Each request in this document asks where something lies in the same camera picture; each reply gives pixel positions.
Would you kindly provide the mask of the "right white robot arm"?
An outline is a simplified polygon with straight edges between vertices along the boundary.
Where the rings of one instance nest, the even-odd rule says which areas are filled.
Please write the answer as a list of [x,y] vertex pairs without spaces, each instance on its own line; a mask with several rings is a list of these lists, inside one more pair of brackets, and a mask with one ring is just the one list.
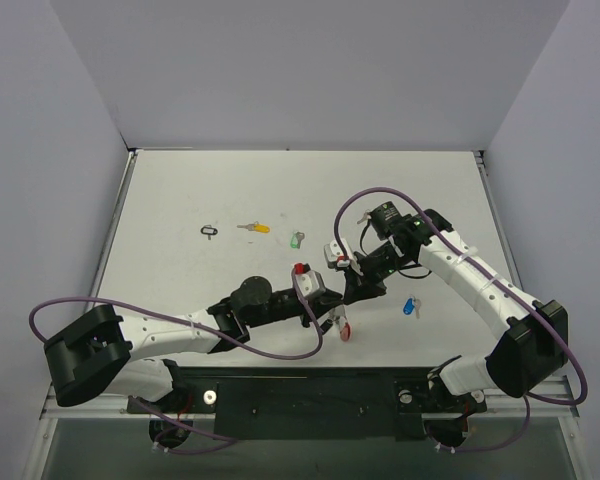
[[458,356],[429,372],[433,406],[448,409],[462,395],[491,388],[520,398],[568,362],[564,307],[542,303],[499,275],[438,212],[403,215],[387,202],[368,219],[383,242],[371,253],[350,250],[341,237],[332,244],[335,267],[345,275],[345,304],[385,295],[385,279],[414,264],[454,290],[497,341],[488,354]]

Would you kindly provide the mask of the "key with blue tag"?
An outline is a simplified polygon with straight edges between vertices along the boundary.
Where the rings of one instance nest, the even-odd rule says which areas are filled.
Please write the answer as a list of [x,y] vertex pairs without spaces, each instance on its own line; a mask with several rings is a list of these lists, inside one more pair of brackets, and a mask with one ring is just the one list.
[[409,297],[404,304],[403,313],[407,316],[420,318],[421,300],[413,296]]

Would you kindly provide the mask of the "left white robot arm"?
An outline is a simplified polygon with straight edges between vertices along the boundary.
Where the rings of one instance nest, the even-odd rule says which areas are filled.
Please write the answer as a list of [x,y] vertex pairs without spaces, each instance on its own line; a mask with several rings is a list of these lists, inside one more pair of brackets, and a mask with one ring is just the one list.
[[253,328],[293,317],[315,324],[342,303],[311,271],[293,275],[291,288],[279,291],[263,277],[249,277],[219,303],[175,317],[136,307],[120,315],[118,302],[98,305],[44,343],[56,401],[71,407],[109,393],[175,411],[186,388],[171,355],[246,348]]

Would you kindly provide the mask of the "red keyring with keys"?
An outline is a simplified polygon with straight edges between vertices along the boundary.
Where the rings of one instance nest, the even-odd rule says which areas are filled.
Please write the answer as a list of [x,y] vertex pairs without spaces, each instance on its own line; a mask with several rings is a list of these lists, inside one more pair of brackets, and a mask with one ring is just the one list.
[[330,322],[337,329],[341,341],[348,342],[351,338],[351,326],[348,322],[345,307],[339,305],[333,308],[329,316]]

